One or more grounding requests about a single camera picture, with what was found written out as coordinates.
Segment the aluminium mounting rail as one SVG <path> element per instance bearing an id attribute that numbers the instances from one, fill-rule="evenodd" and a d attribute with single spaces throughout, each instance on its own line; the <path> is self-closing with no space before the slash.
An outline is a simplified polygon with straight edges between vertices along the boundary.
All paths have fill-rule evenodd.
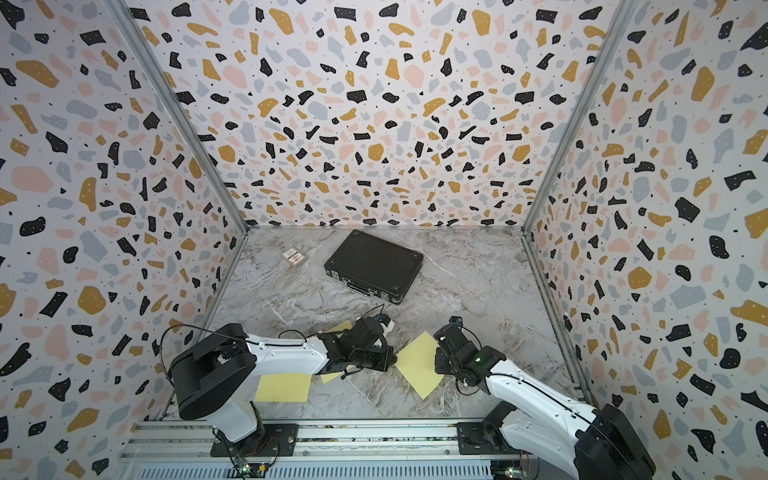
<path id="1" fill-rule="evenodd" d="M 461 455 L 456 424 L 475 419 L 277 420 L 298 423 L 292 456 L 210 455 L 203 422 L 142 422 L 118 460 L 119 479 L 564 479 L 530 453 Z"/>

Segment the black hard carrying case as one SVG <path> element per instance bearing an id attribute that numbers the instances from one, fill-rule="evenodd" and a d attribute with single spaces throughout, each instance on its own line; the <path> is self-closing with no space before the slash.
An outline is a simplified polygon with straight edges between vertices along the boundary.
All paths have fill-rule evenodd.
<path id="1" fill-rule="evenodd" d="M 399 305 L 423 261 L 419 251 L 353 230 L 324 263 L 324 270 L 348 289 Z"/>

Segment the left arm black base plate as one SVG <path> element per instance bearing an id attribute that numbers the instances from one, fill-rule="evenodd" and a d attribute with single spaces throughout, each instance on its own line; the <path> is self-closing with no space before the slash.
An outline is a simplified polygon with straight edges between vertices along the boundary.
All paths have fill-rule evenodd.
<path id="1" fill-rule="evenodd" d="M 299 433 L 298 423 L 267 423 L 237 442 L 231 442 L 223 433 L 215 432 L 210 450 L 214 458 L 290 457 L 294 453 Z"/>

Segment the aluminium corner post right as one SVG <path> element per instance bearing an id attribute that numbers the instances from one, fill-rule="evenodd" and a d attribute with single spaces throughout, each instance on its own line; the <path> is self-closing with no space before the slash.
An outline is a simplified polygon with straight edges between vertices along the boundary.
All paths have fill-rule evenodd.
<path id="1" fill-rule="evenodd" d="M 621 37 L 626 31 L 637 6 L 638 1 L 636 0 L 623 0 L 618 4 L 618 8 L 606 32 L 606 38 L 597 55 L 594 66 L 591 69 L 578 101 L 572 110 L 570 119 L 566 124 L 561 140 L 555 150 L 552 162 L 543 176 L 530 212 L 521 228 L 521 233 L 524 238 L 529 238 L 534 230 L 536 217 L 543 210 L 548 198 L 548 190 L 555 183 L 556 174 L 565 163 L 567 154 L 572 147 L 572 143 L 575 141 L 580 126 L 586 118 L 588 110 L 597 95 L 603 75 L 613 59 L 620 44 Z"/>

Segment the aluminium corner post left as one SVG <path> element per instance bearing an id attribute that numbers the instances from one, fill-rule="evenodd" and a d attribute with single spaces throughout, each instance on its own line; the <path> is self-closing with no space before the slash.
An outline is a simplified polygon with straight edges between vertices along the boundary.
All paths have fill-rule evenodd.
<path id="1" fill-rule="evenodd" d="M 239 210 L 224 185 L 216 166 L 195 132 L 193 125 L 178 101 L 173 88 L 168 84 L 160 65 L 149 48 L 141 30 L 135 23 L 132 13 L 125 1 L 106 0 L 103 2 L 107 12 L 117 29 L 127 41 L 134 57 L 144 70 L 147 79 L 155 90 L 158 99 L 167 110 L 173 124 L 177 127 L 182 139 L 191 148 L 193 156 L 198 161 L 203 173 L 209 180 L 213 191 L 223 205 L 229 220 L 241 234 L 247 235 L 249 227 L 241 217 Z"/>

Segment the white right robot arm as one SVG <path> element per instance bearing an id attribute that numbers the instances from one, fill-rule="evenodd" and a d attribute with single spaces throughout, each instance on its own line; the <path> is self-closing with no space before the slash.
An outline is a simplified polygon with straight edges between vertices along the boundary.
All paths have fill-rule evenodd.
<path id="1" fill-rule="evenodd" d="M 626 415 L 596 408 L 529 375 L 451 322 L 434 338 L 435 370 L 498 399 L 480 422 L 458 428 L 464 453 L 530 453 L 574 479 L 650 479 L 657 470 Z"/>

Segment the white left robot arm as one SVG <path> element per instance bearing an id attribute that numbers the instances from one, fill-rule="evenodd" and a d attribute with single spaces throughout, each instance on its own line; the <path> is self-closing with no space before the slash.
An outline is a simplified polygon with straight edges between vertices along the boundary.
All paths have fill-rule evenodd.
<path id="1" fill-rule="evenodd" d="M 239 323 L 208 333 L 170 363 L 178 416 L 204 420 L 237 443 L 263 434 L 262 421 L 243 386 L 252 377 L 310 376 L 360 370 L 387 371 L 397 361 L 387 342 L 394 322 L 384 313 L 361 317 L 348 329 L 304 340 L 248 334 Z"/>

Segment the yellow square paper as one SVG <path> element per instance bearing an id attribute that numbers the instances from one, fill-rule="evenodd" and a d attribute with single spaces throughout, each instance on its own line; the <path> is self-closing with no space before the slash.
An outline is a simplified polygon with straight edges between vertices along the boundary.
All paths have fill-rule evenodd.
<path id="1" fill-rule="evenodd" d="M 254 396 L 257 403 L 306 403 L 312 376 L 303 373 L 261 376 Z"/>
<path id="2" fill-rule="evenodd" d="M 344 321 L 343 323 L 341 323 L 341 324 L 339 324 L 339 325 L 329 329 L 328 333 L 330 333 L 330 332 L 341 332 L 341 331 L 344 331 L 344 330 L 348 330 L 351 327 L 352 327 L 352 323 L 349 320 L 347 320 L 347 321 Z M 339 373 L 339 372 L 331 373 L 331 374 L 324 374 L 324 375 L 321 376 L 321 379 L 322 379 L 322 382 L 324 384 L 327 384 L 327 383 L 335 380 L 336 378 L 338 378 L 340 376 L 341 376 L 341 373 Z"/>
<path id="3" fill-rule="evenodd" d="M 396 368 L 421 399 L 426 399 L 444 378 L 435 371 L 437 350 L 436 340 L 423 332 L 397 354 Z"/>

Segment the aluminium corner post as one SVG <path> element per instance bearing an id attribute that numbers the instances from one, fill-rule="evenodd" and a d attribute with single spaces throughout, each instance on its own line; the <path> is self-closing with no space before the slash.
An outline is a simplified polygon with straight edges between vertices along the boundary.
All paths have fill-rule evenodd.
<path id="1" fill-rule="evenodd" d="M 125 1 L 106 0 L 103 2 L 107 12 L 117 29 L 127 41 L 134 57 L 144 70 L 147 79 L 155 90 L 158 99 L 167 110 L 173 124 L 177 127 L 182 139 L 191 148 L 193 156 L 198 161 L 203 173 L 209 180 L 213 191 L 223 205 L 229 220 L 241 234 L 247 235 L 249 227 L 241 217 L 239 210 L 224 185 L 216 166 L 195 132 L 193 125 L 178 101 L 173 88 L 168 84 L 160 65 L 149 48 L 141 30 L 135 23 L 132 13 Z"/>
<path id="2" fill-rule="evenodd" d="M 555 183 L 556 174 L 565 163 L 567 154 L 572 147 L 572 143 L 575 141 L 580 126 L 586 118 L 588 110 L 597 95 L 603 75 L 613 59 L 620 44 L 621 37 L 626 31 L 637 6 L 638 1 L 636 0 L 623 0 L 618 4 L 618 8 L 606 32 L 606 38 L 597 55 L 594 66 L 591 69 L 578 101 L 572 110 L 570 119 L 566 124 L 561 140 L 555 150 L 552 162 L 543 176 L 530 212 L 521 228 L 521 233 L 524 238 L 529 238 L 534 230 L 536 217 L 543 210 L 548 198 L 548 190 Z"/>

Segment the playing card box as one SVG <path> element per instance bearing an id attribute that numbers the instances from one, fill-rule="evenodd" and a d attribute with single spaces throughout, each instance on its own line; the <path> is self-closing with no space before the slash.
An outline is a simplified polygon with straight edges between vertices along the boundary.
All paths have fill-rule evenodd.
<path id="1" fill-rule="evenodd" d="M 306 261 L 306 255 L 295 247 L 289 247 L 282 252 L 282 257 L 290 265 L 298 267 Z"/>

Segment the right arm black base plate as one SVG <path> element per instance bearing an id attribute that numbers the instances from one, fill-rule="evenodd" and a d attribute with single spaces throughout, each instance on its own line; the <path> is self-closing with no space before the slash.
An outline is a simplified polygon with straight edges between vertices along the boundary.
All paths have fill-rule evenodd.
<path id="1" fill-rule="evenodd" d="M 513 455 L 519 450 L 510 446 L 500 431 L 483 422 L 456 424 L 457 442 L 461 455 Z"/>

